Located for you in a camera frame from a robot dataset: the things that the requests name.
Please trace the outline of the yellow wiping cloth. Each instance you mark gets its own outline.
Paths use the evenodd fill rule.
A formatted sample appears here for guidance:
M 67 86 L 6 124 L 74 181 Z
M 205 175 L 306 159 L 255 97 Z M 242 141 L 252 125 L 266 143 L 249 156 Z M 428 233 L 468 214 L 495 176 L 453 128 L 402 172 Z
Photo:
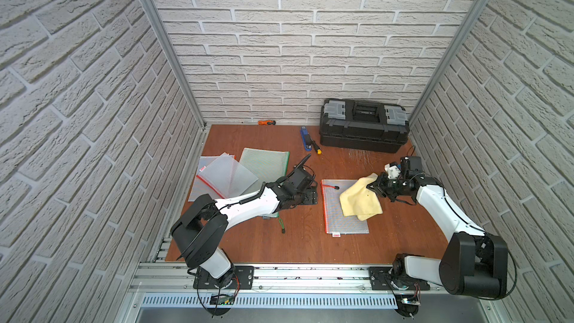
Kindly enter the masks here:
M 376 173 L 362 177 L 339 196 L 345 217 L 356 216 L 360 221 L 383 213 L 379 197 L 367 188 L 378 178 Z

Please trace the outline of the white red zip document bag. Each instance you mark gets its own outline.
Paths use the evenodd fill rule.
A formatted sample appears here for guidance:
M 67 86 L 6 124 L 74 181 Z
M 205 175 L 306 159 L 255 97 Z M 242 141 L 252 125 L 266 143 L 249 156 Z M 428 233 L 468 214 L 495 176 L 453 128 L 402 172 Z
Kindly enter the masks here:
M 222 199 L 241 196 L 258 180 L 233 156 L 224 154 L 201 168 L 198 178 Z

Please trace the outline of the red zip mesh document bag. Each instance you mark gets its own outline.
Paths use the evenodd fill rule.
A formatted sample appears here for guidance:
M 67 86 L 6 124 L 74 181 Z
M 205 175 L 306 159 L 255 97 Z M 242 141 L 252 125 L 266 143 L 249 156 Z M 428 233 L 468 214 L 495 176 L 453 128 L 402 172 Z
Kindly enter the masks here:
M 199 178 L 199 173 L 201 172 L 201 170 L 210 165 L 217 158 L 218 158 L 217 156 L 200 157 L 199 164 L 197 166 L 196 176 L 194 178 L 194 182 L 191 187 L 191 193 L 188 196 L 188 202 L 194 202 L 198 197 L 200 197 L 203 194 L 209 194 L 210 197 L 215 200 L 221 199 L 221 196 L 216 191 L 214 191 L 209 185 L 205 184 L 205 182 L 203 182 Z

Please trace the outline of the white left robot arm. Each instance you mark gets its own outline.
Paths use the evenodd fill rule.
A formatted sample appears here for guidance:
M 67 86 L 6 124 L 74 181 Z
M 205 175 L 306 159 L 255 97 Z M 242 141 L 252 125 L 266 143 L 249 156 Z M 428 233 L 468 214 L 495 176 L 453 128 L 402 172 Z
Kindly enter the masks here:
M 230 199 L 215 200 L 204 194 L 197 198 L 170 229 L 179 258 L 190 269 L 201 268 L 220 279 L 233 270 L 228 256 L 219 248 L 230 228 L 300 205 L 317 204 L 317 184 L 298 191 L 285 177 L 262 184 L 260 190 Z

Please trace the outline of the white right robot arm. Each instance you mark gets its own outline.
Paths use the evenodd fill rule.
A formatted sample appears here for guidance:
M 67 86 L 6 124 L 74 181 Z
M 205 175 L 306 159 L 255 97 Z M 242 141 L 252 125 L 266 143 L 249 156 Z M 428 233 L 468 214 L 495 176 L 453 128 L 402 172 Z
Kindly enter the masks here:
M 399 254 L 390 271 L 392 278 L 411 278 L 440 285 L 451 295 L 486 301 L 508 297 L 517 278 L 508 285 L 508 261 L 514 257 L 501 236 L 488 233 L 466 215 L 433 176 L 417 173 L 392 179 L 382 173 L 366 188 L 377 196 L 399 202 L 410 196 L 430 214 L 448 239 L 441 259 Z

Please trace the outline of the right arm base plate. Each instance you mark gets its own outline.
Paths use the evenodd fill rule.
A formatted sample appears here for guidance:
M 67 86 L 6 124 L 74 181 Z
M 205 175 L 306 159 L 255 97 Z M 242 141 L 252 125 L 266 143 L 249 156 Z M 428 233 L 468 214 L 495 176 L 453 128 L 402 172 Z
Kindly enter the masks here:
M 420 288 L 421 291 L 429 291 L 430 284 L 417 278 L 411 278 L 405 273 L 397 275 L 391 266 L 368 267 L 369 282 L 373 291 L 414 291 Z

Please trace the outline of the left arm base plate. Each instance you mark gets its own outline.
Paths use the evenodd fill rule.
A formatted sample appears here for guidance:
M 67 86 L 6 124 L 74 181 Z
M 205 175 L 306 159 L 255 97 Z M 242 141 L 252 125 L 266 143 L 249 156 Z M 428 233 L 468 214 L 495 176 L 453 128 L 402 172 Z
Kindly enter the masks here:
M 251 290 L 254 281 L 254 266 L 232 266 L 219 278 L 214 278 L 206 269 L 198 267 L 193 288 L 196 290 Z

